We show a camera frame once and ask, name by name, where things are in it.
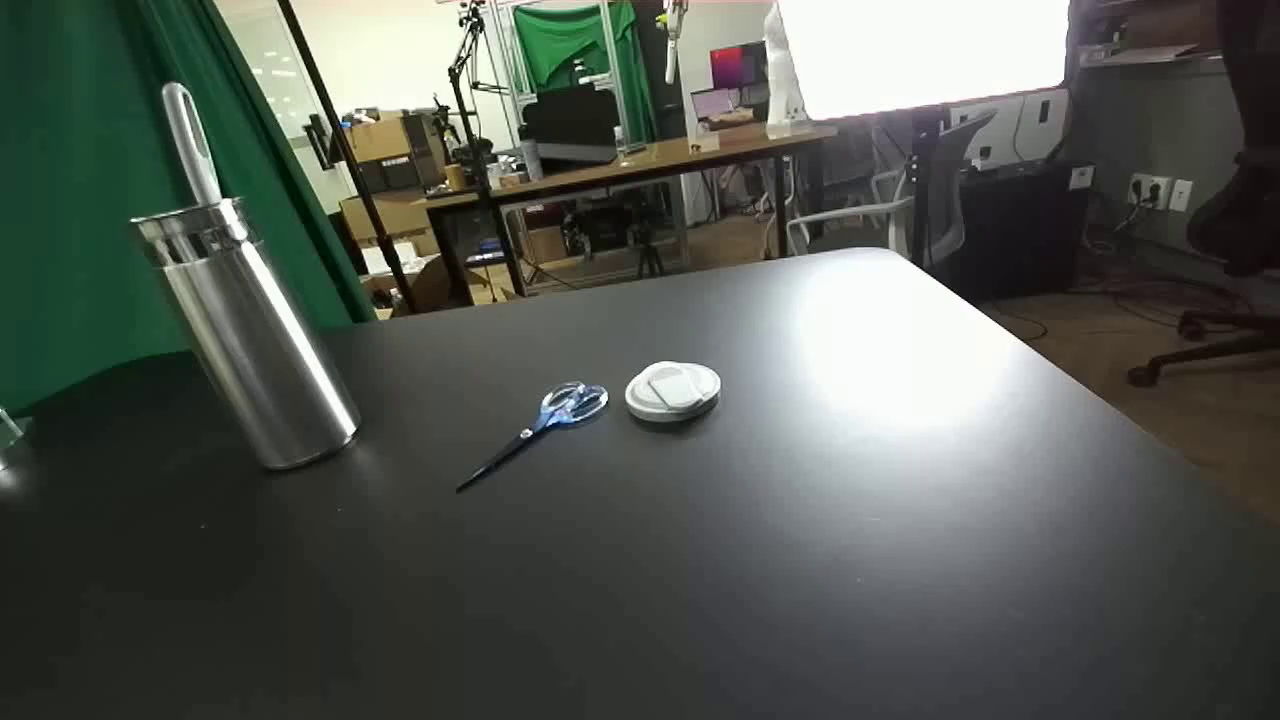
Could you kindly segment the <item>silver steel thermos flask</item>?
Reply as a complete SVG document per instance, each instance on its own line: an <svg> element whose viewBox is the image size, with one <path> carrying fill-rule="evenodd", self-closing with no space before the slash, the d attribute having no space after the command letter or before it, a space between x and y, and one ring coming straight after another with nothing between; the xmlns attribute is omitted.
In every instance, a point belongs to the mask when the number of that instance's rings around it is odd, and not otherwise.
<svg viewBox="0 0 1280 720"><path fill-rule="evenodd" d="M134 230L260 468L289 474L358 442L362 411L241 201L137 216Z"/></svg>

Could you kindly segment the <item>white round flask lid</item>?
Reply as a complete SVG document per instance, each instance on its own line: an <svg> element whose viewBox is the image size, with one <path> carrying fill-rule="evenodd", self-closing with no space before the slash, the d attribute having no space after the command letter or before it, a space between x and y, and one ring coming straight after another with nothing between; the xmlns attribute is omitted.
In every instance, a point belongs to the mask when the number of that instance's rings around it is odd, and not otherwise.
<svg viewBox="0 0 1280 720"><path fill-rule="evenodd" d="M719 402L719 372L691 362L654 362L625 386L625 410L641 425L683 425Z"/></svg>

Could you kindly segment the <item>wooden background desk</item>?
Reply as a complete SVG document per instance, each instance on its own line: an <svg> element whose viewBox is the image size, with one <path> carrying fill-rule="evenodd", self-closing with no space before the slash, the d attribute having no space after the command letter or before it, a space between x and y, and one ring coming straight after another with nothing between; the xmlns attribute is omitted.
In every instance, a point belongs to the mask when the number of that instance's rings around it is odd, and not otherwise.
<svg viewBox="0 0 1280 720"><path fill-rule="evenodd" d="M479 213L506 247L506 267L513 285L524 285L518 247L506 230L510 208L524 203L561 203L571 197L606 194L606 189L641 189L641 183L669 183L683 172L699 167L719 167L719 165L750 165L750 162L770 162L771 165L771 216L777 216L777 251L789 251L789 172L786 162L807 148L822 148L832 142L832 129L731 129L731 131L709 131L709 137L675 137L675 142L657 142L643 148L631 148L608 165L589 165L541 181L521 181L510 189L488 189L488 194L458 194L458 197L438 197L425 203L427 230L438 236L438 247L447 267L447 297L458 306L467 306L467 285L466 285L466 255L458 251L462 236L447 230L452 216Z"/></svg>

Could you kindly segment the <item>bright softbox light panel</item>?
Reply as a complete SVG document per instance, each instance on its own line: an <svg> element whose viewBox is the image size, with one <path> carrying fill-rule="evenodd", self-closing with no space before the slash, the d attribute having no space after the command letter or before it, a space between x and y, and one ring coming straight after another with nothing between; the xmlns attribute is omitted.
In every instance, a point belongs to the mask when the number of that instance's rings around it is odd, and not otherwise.
<svg viewBox="0 0 1280 720"><path fill-rule="evenodd" d="M782 0L818 119L1054 87L1074 0Z"/></svg>

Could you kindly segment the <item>black light stand pole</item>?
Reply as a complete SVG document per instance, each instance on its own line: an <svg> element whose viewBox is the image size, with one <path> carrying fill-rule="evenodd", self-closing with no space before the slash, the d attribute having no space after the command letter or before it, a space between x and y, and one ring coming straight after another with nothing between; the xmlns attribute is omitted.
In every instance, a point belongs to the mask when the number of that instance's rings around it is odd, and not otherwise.
<svg viewBox="0 0 1280 720"><path fill-rule="evenodd" d="M412 285L407 285L407 277L405 277L402 251L397 251L397 246L393 246L393 236L387 236L387 230L384 230L384 220L381 220L381 213L378 213L372 194L365 189L365 181L362 181L362 172L358 172L358 155L354 155L348 131L345 131L339 113L337 113L337 103L333 103L333 93L329 93L329 86L326 86L320 61L312 56L312 45L310 45L310 36L304 36L304 26L300 26L294 0L277 0L277 8L280 8L280 17L285 17L285 29L289 29L295 54L300 54L300 64L304 64L304 76L310 76L310 86L312 86L312 93L318 93L318 99L320 99L320 113L326 113L326 119L329 119L329 129L333 129L333 143L337 143L339 162L348 165L348 176L354 176L358 197L362 197L362 203L365 203L365 213L368 213L378 247L381 247L384 263L387 263L387 273L393 273L393 280L397 280L397 287L402 287L405 311L416 318L416 299L412 299Z"/></svg>

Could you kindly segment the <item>green backdrop curtain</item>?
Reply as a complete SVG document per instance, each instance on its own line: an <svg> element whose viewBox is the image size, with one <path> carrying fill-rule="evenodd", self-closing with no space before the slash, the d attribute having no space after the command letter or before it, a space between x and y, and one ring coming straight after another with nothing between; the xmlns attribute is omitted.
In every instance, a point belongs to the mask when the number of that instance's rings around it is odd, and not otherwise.
<svg viewBox="0 0 1280 720"><path fill-rule="evenodd" d="M318 328L372 318L266 93L213 0L0 0L0 406L187 336L134 216L191 201L160 87L204 118L222 183Z"/></svg>

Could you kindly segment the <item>black office chair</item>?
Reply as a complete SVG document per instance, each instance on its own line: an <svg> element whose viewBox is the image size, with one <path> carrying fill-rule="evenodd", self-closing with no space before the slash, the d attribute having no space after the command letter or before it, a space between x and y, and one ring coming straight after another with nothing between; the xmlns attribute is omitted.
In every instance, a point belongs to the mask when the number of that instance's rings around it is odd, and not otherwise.
<svg viewBox="0 0 1280 720"><path fill-rule="evenodd" d="M1190 239L1223 259L1228 277L1259 277L1280 267L1280 0L1217 0L1217 29L1244 148L1231 181L1193 213ZM1127 370L1127 386L1153 387L1173 364L1280 343L1280 322L1259 311L1183 311L1177 332L1205 340L1208 323L1249 328L1249 336L1150 358Z"/></svg>

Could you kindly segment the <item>blue handled scissors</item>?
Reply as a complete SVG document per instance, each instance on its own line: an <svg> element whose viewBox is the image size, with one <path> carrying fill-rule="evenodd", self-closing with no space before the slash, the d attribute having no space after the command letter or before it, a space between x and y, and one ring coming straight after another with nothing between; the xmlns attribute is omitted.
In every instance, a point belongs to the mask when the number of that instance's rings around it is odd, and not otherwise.
<svg viewBox="0 0 1280 720"><path fill-rule="evenodd" d="M462 479L462 493L476 488L501 464L534 449L541 435L598 421L608 410L608 402L613 392L589 380L569 380L543 392L537 406L537 418L488 464L479 464L467 479Z"/></svg>

